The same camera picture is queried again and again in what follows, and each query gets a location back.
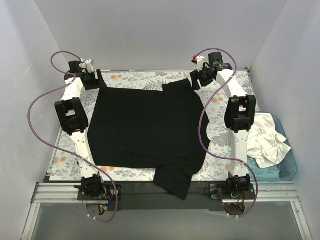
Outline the black t shirt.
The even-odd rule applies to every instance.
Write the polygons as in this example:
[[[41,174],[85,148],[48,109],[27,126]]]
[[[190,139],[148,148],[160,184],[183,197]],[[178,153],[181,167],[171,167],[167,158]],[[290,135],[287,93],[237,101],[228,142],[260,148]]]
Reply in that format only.
[[[185,200],[203,167],[209,119],[188,79],[161,91],[101,88],[87,132],[97,166],[155,169],[153,182]]]

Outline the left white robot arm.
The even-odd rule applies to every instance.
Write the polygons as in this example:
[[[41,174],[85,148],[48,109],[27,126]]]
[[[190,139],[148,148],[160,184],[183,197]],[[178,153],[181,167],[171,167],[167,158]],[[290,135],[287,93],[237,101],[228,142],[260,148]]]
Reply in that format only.
[[[100,171],[95,168],[88,141],[89,119],[80,99],[83,90],[99,89],[106,85],[101,71],[95,71],[93,64],[91,59],[68,63],[69,71],[64,75],[66,88],[54,107],[62,130],[69,135],[75,153],[80,156],[81,185],[75,188],[94,200],[101,200],[107,190]]]

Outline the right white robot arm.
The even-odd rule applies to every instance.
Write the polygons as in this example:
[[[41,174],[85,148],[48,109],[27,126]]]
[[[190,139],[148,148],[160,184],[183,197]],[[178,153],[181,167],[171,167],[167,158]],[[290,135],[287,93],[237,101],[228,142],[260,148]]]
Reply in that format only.
[[[228,98],[224,124],[230,134],[230,169],[226,181],[209,187],[210,196],[213,199],[226,196],[237,199],[250,191],[253,171],[248,165],[247,144],[249,131],[255,121],[257,99],[243,90],[236,79],[238,65],[225,63],[222,49],[212,48],[211,51],[208,57],[200,53],[193,56],[192,63],[197,68],[190,73],[194,90],[200,90],[216,81]]]

